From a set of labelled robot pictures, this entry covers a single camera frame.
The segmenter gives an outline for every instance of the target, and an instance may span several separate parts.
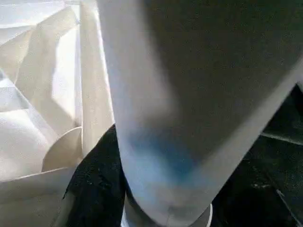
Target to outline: blue stain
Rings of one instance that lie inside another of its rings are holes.
[[[194,161],[190,156],[190,152],[178,141],[168,139],[167,137],[159,137],[155,134],[138,133],[130,138],[130,143],[136,152],[136,155],[148,157],[156,157],[156,160],[161,160],[165,163],[166,171],[169,172],[169,181],[175,185],[184,184],[201,184],[206,183],[198,180],[197,182],[191,182],[189,175],[194,171],[199,163]]]

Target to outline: white pipe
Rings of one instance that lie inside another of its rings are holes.
[[[99,1],[123,169],[156,223],[197,220],[297,81],[294,9]]]

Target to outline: white plastic sheet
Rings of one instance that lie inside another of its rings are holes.
[[[93,1],[0,3],[0,226],[48,226],[113,124]]]

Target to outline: white surface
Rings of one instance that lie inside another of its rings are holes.
[[[0,2],[1,227],[49,226],[74,168],[42,165],[74,166],[113,123],[88,3]]]
[[[302,74],[299,9],[98,2],[129,187],[159,224],[189,226]]]

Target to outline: dark fabric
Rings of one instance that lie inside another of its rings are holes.
[[[114,125],[79,164],[66,193],[75,197],[67,227],[120,227],[125,182]]]

